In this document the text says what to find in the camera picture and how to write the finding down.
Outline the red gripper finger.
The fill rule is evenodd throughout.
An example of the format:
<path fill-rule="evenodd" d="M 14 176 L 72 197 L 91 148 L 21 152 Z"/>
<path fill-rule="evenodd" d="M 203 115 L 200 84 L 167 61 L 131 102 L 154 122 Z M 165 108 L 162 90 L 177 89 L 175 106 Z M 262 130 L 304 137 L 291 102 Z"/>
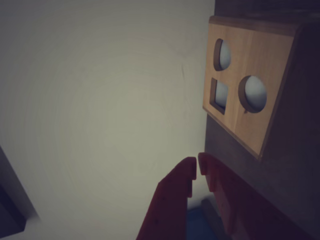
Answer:
<path fill-rule="evenodd" d="M 320 164 L 305 152 L 257 161 L 198 155 L 226 233 L 234 240 L 317 240 Z"/>
<path fill-rule="evenodd" d="M 197 178 L 197 159 L 186 157 L 157 185 L 138 240 L 185 240 L 188 198 Z"/>

